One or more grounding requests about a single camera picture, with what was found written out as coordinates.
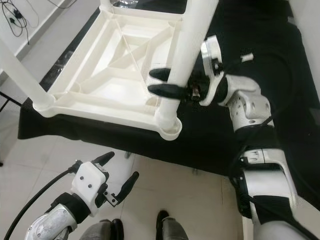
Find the black cloth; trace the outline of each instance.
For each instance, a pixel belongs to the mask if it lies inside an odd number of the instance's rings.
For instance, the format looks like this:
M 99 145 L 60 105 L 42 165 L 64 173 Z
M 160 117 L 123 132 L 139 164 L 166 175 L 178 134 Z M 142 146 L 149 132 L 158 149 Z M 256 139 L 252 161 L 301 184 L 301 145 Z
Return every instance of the black cloth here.
M 137 8 L 183 13 L 185 2 L 154 0 L 138 4 Z M 46 91 L 97 14 L 91 17 L 41 81 Z M 320 192 L 320 128 L 310 113 L 310 109 L 320 109 L 320 104 L 301 34 L 295 25 L 288 23 L 288 16 L 291 15 L 289 3 L 283 0 L 224 0 L 219 2 L 207 35 L 217 35 L 224 63 L 251 51 L 277 52 L 288 59 L 298 91 L 291 107 L 274 122 L 299 195 L 320 210 L 320 200 L 293 171 L 297 169 L 303 179 L 316 192 Z M 201 56 L 195 68 L 203 71 Z M 234 68 L 232 73 L 257 81 L 273 110 L 282 106 L 290 95 L 292 80 L 288 67 L 277 56 L 257 57 L 254 62 Z M 28 139 L 59 135 L 227 175 L 229 164 L 239 149 L 229 110 L 214 104 L 200 107 L 182 102 L 177 115 L 183 126 L 181 134 L 174 141 L 165 141 L 156 132 L 113 123 L 62 114 L 44 118 L 32 108 L 32 102 L 28 99 L 21 108 L 18 137 Z

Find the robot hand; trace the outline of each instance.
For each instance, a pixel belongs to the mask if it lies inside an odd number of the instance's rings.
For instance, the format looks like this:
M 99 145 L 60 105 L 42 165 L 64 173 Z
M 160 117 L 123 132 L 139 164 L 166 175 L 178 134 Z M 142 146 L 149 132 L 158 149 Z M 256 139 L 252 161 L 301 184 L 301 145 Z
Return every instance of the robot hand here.
M 109 202 L 120 204 L 131 192 L 139 177 L 138 172 L 123 184 L 119 194 L 108 191 L 109 173 L 103 168 L 115 153 L 108 152 L 93 161 L 77 160 L 72 166 L 75 177 L 71 193 L 63 193 L 51 204 L 51 208 L 28 228 L 25 240 L 66 240 L 89 215 L 94 217 L 99 208 Z

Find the person's foot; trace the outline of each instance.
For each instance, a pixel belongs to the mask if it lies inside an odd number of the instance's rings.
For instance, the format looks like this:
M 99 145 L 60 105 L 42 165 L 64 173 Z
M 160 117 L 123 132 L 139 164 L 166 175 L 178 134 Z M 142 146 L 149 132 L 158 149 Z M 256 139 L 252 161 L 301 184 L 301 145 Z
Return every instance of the person's foot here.
M 155 236 L 155 240 L 163 240 L 163 236 L 162 236 L 162 228 L 163 228 L 163 219 L 169 217 L 169 213 L 166 210 L 161 210 L 158 213 L 158 216 L 156 217 L 156 225 L 155 225 L 155 229 L 156 229 L 156 236 Z

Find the gray pants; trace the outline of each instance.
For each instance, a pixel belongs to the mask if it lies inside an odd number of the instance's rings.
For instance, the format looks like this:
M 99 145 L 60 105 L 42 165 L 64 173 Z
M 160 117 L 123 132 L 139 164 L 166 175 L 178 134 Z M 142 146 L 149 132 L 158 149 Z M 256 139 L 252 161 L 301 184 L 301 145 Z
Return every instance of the gray pants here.
M 166 217 L 163 220 L 163 240 L 189 240 L 184 228 L 173 217 Z M 89 227 L 80 240 L 110 240 L 111 222 L 102 221 Z
M 162 236 L 163 240 L 188 240 L 188 236 L 181 226 L 173 217 L 166 217 L 162 220 Z

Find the tiled floor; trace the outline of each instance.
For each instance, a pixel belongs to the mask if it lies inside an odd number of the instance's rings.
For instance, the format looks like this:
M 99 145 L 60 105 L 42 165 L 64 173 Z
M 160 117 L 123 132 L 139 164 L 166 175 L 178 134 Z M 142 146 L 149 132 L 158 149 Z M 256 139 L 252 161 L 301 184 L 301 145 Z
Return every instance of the tiled floor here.
M 0 239 L 22 206 L 41 187 L 73 164 L 111 151 L 109 147 L 72 141 L 59 136 L 18 140 L 0 168 Z M 127 199 L 116 208 L 107 203 L 95 218 L 89 217 L 69 239 L 77 240 L 90 225 L 101 219 L 121 218 L 126 239 L 155 238 L 157 213 L 166 209 L 185 228 L 190 239 L 242 239 L 241 217 L 234 192 L 223 177 L 180 165 L 114 150 L 115 157 L 105 168 L 108 185 L 116 193 L 134 171 L 140 173 Z M 23 239 L 29 224 L 50 207 L 61 193 L 68 192 L 72 175 L 49 189 L 23 217 L 12 239 Z

